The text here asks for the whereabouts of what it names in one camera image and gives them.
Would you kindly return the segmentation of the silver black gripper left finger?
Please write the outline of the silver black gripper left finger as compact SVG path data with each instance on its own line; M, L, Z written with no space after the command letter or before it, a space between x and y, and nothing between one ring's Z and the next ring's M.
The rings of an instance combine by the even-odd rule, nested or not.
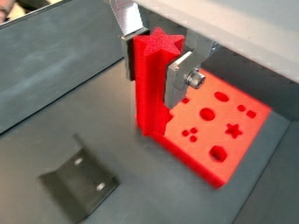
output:
M144 27L139 7L132 0L104 1L111 7L120 31L123 33L120 39L122 51L126 60L126 77L134 81L136 79L134 37L148 34L150 30Z

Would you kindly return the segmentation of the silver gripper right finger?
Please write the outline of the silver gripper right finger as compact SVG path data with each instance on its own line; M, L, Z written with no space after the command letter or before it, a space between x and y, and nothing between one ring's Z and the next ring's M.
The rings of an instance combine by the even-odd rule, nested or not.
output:
M187 31L182 55L167 67L163 101L168 109L182 101L187 88L199 89L203 85L206 76L199 72L199 68L219 46L195 31Z

